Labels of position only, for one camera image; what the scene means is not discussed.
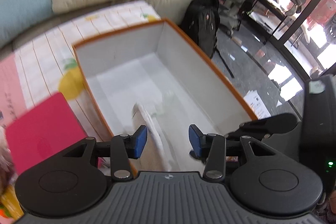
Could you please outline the white round cloth pad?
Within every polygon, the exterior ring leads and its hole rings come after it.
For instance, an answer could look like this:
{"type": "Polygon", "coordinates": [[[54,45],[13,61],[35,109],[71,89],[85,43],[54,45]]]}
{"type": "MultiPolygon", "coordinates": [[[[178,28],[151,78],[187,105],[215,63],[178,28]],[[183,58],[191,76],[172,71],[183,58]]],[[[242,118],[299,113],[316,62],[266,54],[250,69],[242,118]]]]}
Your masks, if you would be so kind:
{"type": "Polygon", "coordinates": [[[147,127],[147,141],[142,155],[137,160],[131,160],[135,168],[143,171],[179,171],[180,167],[171,143],[167,140],[157,120],[152,118],[140,103],[133,106],[132,122],[136,128],[140,125],[147,127]]]}

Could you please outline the orange crochet persimmon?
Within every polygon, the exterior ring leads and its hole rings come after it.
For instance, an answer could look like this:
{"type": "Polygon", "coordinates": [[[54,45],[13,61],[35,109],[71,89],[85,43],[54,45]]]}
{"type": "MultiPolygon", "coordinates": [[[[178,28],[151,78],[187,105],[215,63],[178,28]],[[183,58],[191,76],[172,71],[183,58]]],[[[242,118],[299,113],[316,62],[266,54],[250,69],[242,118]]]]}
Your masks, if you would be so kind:
{"type": "Polygon", "coordinates": [[[0,216],[2,218],[12,218],[10,212],[8,211],[7,208],[5,208],[4,206],[0,207],[0,216]]]}

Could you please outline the magenta red box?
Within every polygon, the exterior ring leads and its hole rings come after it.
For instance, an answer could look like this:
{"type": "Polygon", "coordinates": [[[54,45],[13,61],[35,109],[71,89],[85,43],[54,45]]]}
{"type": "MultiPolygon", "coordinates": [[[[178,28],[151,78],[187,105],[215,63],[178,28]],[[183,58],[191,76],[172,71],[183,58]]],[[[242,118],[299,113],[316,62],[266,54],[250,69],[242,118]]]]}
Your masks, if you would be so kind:
{"type": "Polygon", "coordinates": [[[61,93],[19,117],[5,134],[18,175],[87,136],[61,93]]]}

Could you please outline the brown knotted plush towel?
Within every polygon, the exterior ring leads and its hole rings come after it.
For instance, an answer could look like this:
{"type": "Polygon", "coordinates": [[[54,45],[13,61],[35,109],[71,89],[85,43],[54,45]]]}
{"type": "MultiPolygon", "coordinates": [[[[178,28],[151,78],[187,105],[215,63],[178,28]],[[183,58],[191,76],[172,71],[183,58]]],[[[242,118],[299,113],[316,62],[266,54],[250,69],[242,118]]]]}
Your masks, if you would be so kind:
{"type": "Polygon", "coordinates": [[[0,129],[0,191],[1,194],[3,194],[10,183],[15,170],[11,153],[7,145],[5,129],[2,126],[0,129]]]}

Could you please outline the black metal rack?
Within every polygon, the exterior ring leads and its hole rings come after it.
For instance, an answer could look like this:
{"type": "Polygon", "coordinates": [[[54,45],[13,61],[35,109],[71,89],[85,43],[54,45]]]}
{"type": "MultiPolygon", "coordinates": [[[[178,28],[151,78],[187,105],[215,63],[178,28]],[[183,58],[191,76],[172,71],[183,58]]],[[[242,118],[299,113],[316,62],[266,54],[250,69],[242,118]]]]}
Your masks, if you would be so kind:
{"type": "MultiPolygon", "coordinates": [[[[312,0],[302,6],[291,0],[256,0],[252,11],[244,17],[244,27],[262,35],[261,42],[280,40],[312,0]]],[[[285,43],[299,51],[315,51],[326,43],[335,42],[329,26],[335,22],[335,0],[319,0],[313,11],[285,43]]]]}

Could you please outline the pink white checked tablecloth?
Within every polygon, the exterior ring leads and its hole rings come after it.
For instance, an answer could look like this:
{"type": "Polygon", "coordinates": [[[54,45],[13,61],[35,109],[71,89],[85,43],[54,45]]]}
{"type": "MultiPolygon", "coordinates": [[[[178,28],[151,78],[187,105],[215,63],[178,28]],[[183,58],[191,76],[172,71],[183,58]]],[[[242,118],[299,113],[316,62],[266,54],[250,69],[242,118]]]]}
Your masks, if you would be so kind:
{"type": "Polygon", "coordinates": [[[1,126],[10,124],[55,93],[63,94],[87,136],[111,133],[89,97],[72,46],[107,32],[159,19],[144,1],[79,16],[36,36],[1,61],[1,126]]]}

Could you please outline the orange white cardboard box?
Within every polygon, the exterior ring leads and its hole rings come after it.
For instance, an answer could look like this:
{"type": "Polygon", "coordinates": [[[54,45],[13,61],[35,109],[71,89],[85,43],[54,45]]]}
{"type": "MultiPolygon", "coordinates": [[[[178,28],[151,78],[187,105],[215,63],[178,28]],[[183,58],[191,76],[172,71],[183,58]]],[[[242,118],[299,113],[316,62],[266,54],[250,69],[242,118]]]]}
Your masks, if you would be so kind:
{"type": "Polygon", "coordinates": [[[255,113],[227,77],[169,20],[131,26],[73,47],[84,81],[112,135],[145,125],[136,170],[198,171],[190,156],[191,124],[226,135],[255,113]]]}

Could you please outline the black backpack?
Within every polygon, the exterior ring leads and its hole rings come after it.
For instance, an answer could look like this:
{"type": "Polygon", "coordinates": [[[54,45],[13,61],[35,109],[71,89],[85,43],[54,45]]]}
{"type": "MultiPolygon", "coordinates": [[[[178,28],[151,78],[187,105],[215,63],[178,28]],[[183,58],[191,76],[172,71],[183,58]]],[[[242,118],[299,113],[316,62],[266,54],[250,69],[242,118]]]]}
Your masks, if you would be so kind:
{"type": "Polygon", "coordinates": [[[218,53],[231,78],[231,69],[217,48],[217,32],[220,26],[219,0],[193,0],[189,4],[179,28],[210,58],[218,53]]]}

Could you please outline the light blue cushion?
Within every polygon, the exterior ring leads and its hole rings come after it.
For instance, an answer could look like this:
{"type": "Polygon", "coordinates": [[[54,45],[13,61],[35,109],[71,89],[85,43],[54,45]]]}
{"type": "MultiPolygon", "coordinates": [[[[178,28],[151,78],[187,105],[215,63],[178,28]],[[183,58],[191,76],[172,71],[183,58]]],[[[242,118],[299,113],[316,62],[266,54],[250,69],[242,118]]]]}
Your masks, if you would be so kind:
{"type": "Polygon", "coordinates": [[[1,47],[52,16],[51,0],[1,0],[1,47]]]}

